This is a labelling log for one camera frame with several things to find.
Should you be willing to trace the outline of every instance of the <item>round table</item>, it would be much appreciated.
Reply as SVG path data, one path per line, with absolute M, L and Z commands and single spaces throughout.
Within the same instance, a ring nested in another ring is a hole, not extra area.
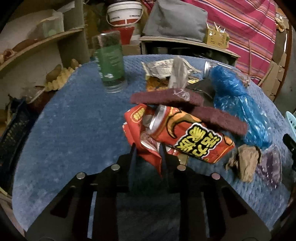
M 15 173 L 13 210 L 25 230 L 76 173 L 101 172 L 129 152 L 122 130 L 123 115 L 133 106 L 129 103 L 131 94 L 145 90 L 141 62 L 168 58 L 173 56 L 124 57 L 128 86 L 113 94 L 104 92 L 96 64 L 84 64 L 50 100 L 32 128 Z M 183 58 L 203 69 L 205 59 Z M 241 182 L 231 170 L 224 169 L 230 154 L 213 165 L 189 158 L 188 165 L 201 174 L 220 173 L 271 229 L 287 206 L 293 182 L 291 154 L 282 143 L 283 135 L 291 133 L 283 116 L 258 86 L 251 83 L 248 92 L 270 119 L 274 143 L 281 152 L 283 183 L 271 190 L 257 175 L 251 183 Z M 121 210 L 118 223 L 124 226 L 119 229 L 120 237 L 134 240 L 135 233 L 149 240 L 160 240 L 164 235 L 177 237 L 178 195 L 166 194 L 155 168 L 142 159 L 137 161 L 136 173 L 138 198 L 121 195 L 118 206 Z M 133 230 L 133 236 L 126 232 L 129 229 Z

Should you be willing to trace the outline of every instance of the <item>bucket handle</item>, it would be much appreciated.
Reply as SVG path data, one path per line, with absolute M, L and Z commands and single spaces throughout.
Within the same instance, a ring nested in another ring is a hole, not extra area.
M 144 9 L 142 9 L 141 16 L 139 17 L 139 19 L 138 19 L 137 21 L 135 21 L 135 22 L 133 22 L 133 23 L 127 23 L 127 24 L 125 24 L 124 26 L 123 26 L 123 25 L 118 25 L 118 24 L 113 25 L 112 23 L 110 23 L 109 20 L 108 20 L 108 14 L 106 14 L 106 20 L 107 20 L 107 23 L 110 24 L 110 25 L 113 26 L 113 27 L 126 27 L 126 26 L 130 26 L 130 25 L 133 25 L 133 24 L 139 22 L 140 19 L 141 19 L 141 17 L 143 16 L 143 13 L 144 13 Z

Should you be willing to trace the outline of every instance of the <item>clear plastic jar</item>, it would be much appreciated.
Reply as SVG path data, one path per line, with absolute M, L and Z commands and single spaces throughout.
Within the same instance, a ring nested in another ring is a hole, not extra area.
M 230 67 L 230 66 L 227 66 L 225 64 L 222 64 L 222 63 L 217 63 L 217 62 L 214 62 L 214 61 L 211 61 L 211 60 L 207 60 L 205 62 L 205 68 L 204 68 L 204 75 L 203 75 L 203 78 L 206 79 L 209 77 L 209 73 L 210 73 L 210 69 L 213 68 L 213 67 L 216 67 L 216 66 L 223 66 L 225 68 L 228 68 L 228 69 L 231 69 L 234 73 L 237 74 L 238 78 L 243 82 L 244 86 L 245 87 L 248 87 L 250 85 L 250 82 L 251 82 L 251 78 L 249 75 L 247 74 L 244 74 L 243 72 L 235 69 L 235 67 Z
M 126 87 L 121 37 L 119 31 L 99 34 L 92 38 L 95 59 L 106 92 L 116 93 Z

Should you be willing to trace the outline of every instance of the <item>red striped blanket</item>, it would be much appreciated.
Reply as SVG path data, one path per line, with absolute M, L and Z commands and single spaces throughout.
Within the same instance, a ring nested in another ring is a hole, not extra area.
M 273 0 L 183 0 L 208 12 L 208 23 L 226 29 L 229 48 L 240 55 L 236 67 L 249 72 L 252 49 L 251 79 L 258 84 L 269 69 L 276 38 Z

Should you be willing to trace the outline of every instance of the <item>white bucket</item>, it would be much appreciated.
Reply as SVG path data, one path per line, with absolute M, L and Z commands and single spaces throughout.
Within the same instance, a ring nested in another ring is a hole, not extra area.
M 118 2 L 111 4 L 107 8 L 106 19 L 110 25 L 114 27 L 122 27 L 137 23 L 142 15 L 143 8 L 140 2 Z

